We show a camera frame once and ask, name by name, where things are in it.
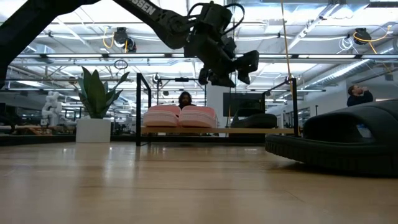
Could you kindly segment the black wall screen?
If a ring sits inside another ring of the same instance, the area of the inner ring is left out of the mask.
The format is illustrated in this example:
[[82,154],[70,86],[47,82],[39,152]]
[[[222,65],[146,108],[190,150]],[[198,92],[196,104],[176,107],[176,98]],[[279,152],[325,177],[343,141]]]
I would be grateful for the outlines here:
[[265,113],[261,93],[223,93],[223,116],[247,117]]

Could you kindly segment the black aluminium rig frame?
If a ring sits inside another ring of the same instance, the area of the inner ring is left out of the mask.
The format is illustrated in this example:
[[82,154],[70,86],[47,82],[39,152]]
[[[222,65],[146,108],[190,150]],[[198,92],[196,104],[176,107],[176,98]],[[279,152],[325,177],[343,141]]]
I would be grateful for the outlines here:
[[[145,143],[184,143],[184,144],[264,144],[266,139],[270,138],[292,138],[292,136],[281,136],[275,134],[269,134],[263,138],[253,137],[238,137],[238,138],[225,138],[225,137],[214,137],[214,136],[141,136],[139,139],[136,136],[111,136],[109,141],[100,140],[99,143],[110,143],[110,142],[131,142],[138,146],[143,146]],[[55,136],[12,136],[3,135],[0,136],[0,147],[2,146],[18,146],[28,144],[51,144],[51,143],[64,143],[64,142],[75,142],[76,136],[72,135],[55,135]]]

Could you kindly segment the person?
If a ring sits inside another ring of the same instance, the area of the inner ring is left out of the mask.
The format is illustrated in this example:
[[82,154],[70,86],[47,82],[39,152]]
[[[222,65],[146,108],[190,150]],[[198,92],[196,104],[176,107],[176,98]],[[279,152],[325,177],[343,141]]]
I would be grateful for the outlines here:
[[186,106],[193,106],[192,96],[187,91],[183,91],[178,98],[178,107],[182,110]]
[[369,103],[373,101],[373,94],[366,88],[358,85],[352,85],[348,88],[347,107]]

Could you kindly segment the white humanoid robot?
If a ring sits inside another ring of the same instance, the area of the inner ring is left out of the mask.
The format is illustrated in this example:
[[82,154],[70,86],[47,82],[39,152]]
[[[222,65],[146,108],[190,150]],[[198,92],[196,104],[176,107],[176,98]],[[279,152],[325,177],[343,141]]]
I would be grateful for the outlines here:
[[41,126],[76,126],[76,121],[70,121],[61,115],[62,103],[58,101],[59,96],[57,91],[48,92],[42,108]]

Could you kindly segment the pink slide sandal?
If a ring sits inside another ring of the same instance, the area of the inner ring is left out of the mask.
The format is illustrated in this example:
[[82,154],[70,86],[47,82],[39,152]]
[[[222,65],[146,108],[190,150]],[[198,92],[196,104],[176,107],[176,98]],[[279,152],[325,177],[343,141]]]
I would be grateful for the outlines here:
[[150,107],[143,116],[145,127],[177,127],[181,109],[175,105]]
[[185,106],[179,114],[179,125],[194,128],[216,128],[217,116],[213,108]]

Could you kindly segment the wooden shelf black metal frame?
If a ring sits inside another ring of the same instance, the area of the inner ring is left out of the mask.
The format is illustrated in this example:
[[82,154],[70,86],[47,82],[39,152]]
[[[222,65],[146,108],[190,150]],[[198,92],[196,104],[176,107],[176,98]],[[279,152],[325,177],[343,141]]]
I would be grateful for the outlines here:
[[136,124],[136,137],[139,139],[141,136],[152,136],[153,134],[166,133],[166,134],[226,134],[232,136],[232,138],[238,137],[253,137],[263,138],[269,134],[292,134],[298,136],[300,134],[300,128],[298,123],[294,123],[292,128],[271,128],[271,129],[260,129],[260,128],[194,128],[194,127],[145,127],[143,121],[137,121]]

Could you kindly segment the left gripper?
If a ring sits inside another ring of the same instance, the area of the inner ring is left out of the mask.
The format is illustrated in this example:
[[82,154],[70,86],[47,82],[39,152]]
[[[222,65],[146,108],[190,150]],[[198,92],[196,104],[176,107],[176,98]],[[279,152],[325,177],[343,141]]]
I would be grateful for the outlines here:
[[259,64],[259,52],[252,50],[238,57],[233,63],[233,56],[227,47],[231,40],[226,37],[225,29],[231,21],[232,13],[226,7],[213,1],[202,4],[201,12],[193,21],[187,44],[183,47],[185,57],[199,58],[206,68],[199,73],[198,82],[213,86],[234,88],[235,83],[227,76],[238,71],[238,80],[249,85],[249,73],[255,72]]

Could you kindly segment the green plant white pot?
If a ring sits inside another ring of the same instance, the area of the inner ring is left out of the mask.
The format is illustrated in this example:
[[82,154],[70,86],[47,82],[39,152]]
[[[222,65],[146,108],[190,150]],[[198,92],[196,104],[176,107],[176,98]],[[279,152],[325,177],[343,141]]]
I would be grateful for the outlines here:
[[83,76],[78,79],[80,91],[78,96],[89,117],[79,119],[76,123],[77,143],[109,143],[111,138],[111,121],[105,119],[110,106],[116,101],[121,90],[117,87],[125,82],[128,73],[122,75],[117,84],[110,89],[106,82],[102,82],[98,71],[89,72],[82,68]]

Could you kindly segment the black slide sandal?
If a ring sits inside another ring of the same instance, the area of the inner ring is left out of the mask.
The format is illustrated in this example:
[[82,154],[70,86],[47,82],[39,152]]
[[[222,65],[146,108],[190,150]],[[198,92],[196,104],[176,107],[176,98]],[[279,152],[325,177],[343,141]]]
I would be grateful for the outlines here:
[[301,138],[266,136],[265,150],[326,169],[398,177],[398,99],[314,116]]
[[231,122],[232,128],[271,129],[277,127],[277,117],[256,108],[238,109]]

